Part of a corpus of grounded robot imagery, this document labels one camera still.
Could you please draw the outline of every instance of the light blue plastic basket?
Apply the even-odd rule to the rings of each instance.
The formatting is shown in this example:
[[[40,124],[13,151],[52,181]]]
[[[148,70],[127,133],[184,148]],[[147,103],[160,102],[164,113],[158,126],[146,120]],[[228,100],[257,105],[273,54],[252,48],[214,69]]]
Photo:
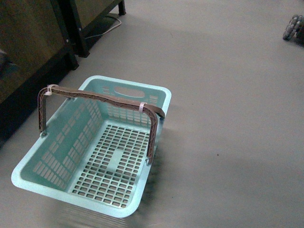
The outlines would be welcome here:
[[[165,114],[171,99],[166,88],[104,76],[88,78],[79,90],[146,102]],[[158,117],[154,151],[163,122]],[[19,188],[99,213],[129,216],[139,206],[151,168],[146,162],[150,124],[138,111],[67,99],[11,180]]]

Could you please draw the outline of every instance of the black metal frame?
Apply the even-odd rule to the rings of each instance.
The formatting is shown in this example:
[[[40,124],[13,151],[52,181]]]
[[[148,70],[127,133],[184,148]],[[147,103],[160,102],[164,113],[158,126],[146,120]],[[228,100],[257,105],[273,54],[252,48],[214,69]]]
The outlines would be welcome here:
[[[75,70],[78,67],[59,5],[56,0],[50,1],[65,45],[31,78],[0,103],[0,142],[8,139],[37,107],[39,90],[49,83],[58,83],[66,75],[66,72],[59,76],[54,75],[53,71],[50,72],[51,69],[58,65],[61,60],[64,60],[65,68],[68,70]]]
[[[63,14],[63,19],[65,21],[68,34],[75,41],[76,48],[78,50],[77,54],[80,57],[87,57],[90,54],[89,48],[85,42],[85,36],[90,31],[92,31],[92,29],[98,24],[100,19],[105,17],[117,5],[119,9],[119,15],[126,14],[124,0],[115,0],[104,11],[102,11],[90,24],[88,24],[85,28],[82,28],[75,0],[58,0],[58,3]]]

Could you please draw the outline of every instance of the dark wood furniture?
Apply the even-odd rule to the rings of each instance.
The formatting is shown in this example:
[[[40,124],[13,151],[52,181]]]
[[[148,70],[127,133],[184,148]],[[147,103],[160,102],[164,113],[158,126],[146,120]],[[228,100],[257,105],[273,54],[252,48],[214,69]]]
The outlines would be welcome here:
[[[0,7],[0,48],[18,66],[0,75],[1,141],[35,109],[37,91],[58,81],[50,70],[78,63],[56,0],[3,0]]]
[[[119,15],[125,15],[124,0],[58,0],[69,36],[74,40],[77,54],[87,57],[86,35],[118,5]]]

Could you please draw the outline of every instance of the wooden cabinet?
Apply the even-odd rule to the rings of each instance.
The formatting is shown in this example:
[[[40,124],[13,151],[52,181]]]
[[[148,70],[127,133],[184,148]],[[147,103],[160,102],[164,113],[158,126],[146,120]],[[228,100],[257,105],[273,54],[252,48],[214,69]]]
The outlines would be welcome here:
[[[18,71],[0,76],[0,130],[8,131],[11,116],[21,108],[16,100],[23,99],[21,106],[27,108],[32,99],[27,91],[56,63],[64,60],[71,69],[78,64],[55,0],[2,0],[0,31],[0,48],[18,66]]]
[[[119,15],[126,14],[124,0],[58,0],[69,36],[75,41],[80,57],[87,57],[89,49],[85,36],[118,5]]]

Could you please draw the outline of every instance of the basket grid bottom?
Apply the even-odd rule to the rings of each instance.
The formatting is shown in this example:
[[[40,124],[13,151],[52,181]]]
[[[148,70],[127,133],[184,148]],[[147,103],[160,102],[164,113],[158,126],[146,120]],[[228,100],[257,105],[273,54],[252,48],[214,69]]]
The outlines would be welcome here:
[[[108,124],[71,193],[125,208],[145,162],[149,132]]]

